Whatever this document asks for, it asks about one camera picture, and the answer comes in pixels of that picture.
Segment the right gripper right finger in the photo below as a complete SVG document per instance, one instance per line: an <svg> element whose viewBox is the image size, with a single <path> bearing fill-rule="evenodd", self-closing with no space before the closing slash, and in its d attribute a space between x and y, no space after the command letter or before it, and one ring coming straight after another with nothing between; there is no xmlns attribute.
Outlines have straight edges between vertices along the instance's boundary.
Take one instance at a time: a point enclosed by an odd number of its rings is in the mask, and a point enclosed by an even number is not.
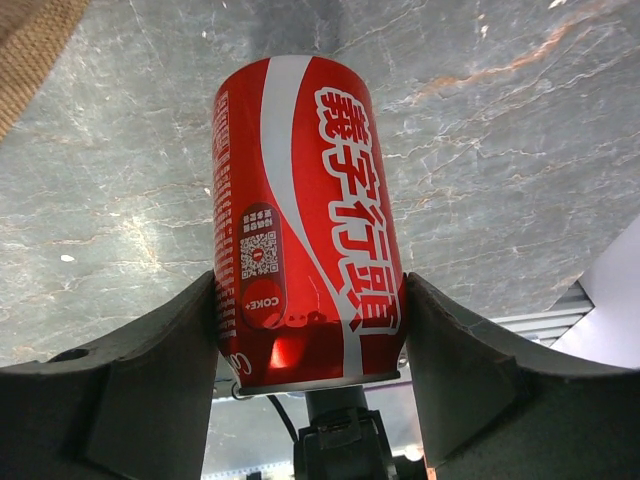
<svg viewBox="0 0 640 480"><path fill-rule="evenodd" d="M635 479L639 374L527 340L406 279L407 349L440 479Z"/></svg>

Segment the red cola can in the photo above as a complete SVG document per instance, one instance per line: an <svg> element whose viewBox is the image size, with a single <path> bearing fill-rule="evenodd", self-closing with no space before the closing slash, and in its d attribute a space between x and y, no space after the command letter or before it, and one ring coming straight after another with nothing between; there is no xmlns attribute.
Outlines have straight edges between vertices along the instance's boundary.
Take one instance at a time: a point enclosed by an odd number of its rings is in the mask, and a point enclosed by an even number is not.
<svg viewBox="0 0 640 480"><path fill-rule="evenodd" d="M364 81L311 55L241 68L212 158L215 333L240 394L397 378L406 287Z"/></svg>

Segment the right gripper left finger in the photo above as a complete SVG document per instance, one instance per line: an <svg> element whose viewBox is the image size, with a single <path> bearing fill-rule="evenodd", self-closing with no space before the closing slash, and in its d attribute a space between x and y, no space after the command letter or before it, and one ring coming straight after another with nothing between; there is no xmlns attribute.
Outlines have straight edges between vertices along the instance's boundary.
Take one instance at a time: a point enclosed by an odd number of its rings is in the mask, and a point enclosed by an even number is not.
<svg viewBox="0 0 640 480"><path fill-rule="evenodd" d="M218 349L214 277L49 361L1 371L5 479L197 479Z"/></svg>

